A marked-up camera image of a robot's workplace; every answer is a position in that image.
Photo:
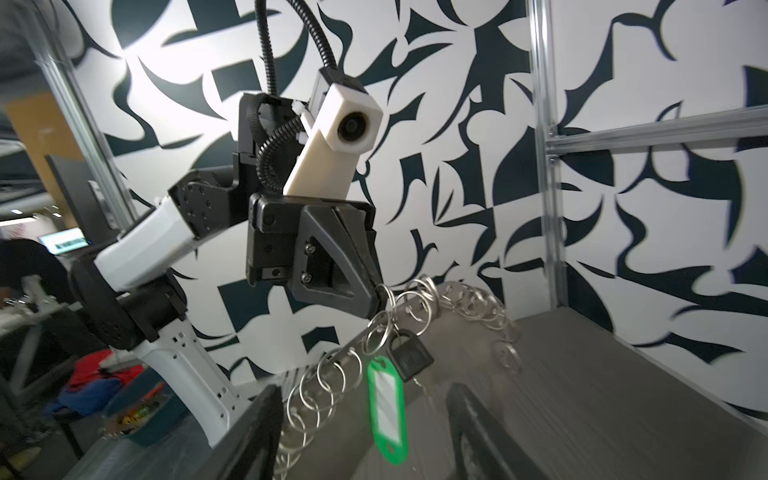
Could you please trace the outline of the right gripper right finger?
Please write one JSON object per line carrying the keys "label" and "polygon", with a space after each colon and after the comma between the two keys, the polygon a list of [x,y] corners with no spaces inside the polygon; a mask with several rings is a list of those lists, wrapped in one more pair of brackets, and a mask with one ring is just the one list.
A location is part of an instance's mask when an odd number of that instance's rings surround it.
{"label": "right gripper right finger", "polygon": [[548,479],[468,386],[452,384],[446,407],[458,479]]}

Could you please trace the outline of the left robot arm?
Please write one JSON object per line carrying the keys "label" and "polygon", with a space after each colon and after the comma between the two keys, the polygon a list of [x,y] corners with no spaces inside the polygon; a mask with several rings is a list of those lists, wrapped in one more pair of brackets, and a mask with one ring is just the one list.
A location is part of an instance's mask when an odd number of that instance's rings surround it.
{"label": "left robot arm", "polygon": [[157,372],[210,445],[249,403],[199,343],[174,263],[243,224],[250,285],[282,286],[301,302],[363,319],[385,305],[375,210],[348,199],[381,125],[378,103],[334,84],[306,103],[247,94],[239,115],[226,164],[188,172],[116,240],[84,252],[70,273],[99,339]]}

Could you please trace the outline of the green key tag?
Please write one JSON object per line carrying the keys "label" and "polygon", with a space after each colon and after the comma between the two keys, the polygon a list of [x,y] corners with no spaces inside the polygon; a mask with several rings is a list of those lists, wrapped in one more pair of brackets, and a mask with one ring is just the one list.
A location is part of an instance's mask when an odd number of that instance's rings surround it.
{"label": "green key tag", "polygon": [[409,452],[403,381],[386,356],[370,360],[366,378],[374,443],[388,463],[401,465]]}

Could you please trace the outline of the black head key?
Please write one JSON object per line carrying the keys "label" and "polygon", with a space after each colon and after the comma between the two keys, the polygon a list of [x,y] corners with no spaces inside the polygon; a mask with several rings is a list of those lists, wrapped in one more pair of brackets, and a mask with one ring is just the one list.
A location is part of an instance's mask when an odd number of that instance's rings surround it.
{"label": "black head key", "polygon": [[410,330],[395,331],[385,345],[386,353],[404,383],[434,363],[419,336]]}

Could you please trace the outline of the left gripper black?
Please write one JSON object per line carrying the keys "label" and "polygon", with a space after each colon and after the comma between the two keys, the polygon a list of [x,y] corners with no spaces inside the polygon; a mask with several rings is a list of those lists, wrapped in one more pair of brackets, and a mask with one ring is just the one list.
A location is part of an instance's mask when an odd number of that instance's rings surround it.
{"label": "left gripper black", "polygon": [[375,208],[364,202],[253,194],[246,277],[287,285],[307,304],[371,318],[382,305]]}

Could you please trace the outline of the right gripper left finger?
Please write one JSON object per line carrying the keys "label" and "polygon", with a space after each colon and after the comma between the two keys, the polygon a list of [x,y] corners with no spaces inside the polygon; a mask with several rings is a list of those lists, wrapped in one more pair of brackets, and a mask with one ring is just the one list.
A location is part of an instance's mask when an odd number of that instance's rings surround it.
{"label": "right gripper left finger", "polygon": [[282,424],[282,390],[269,385],[212,451],[212,478],[272,479]]}

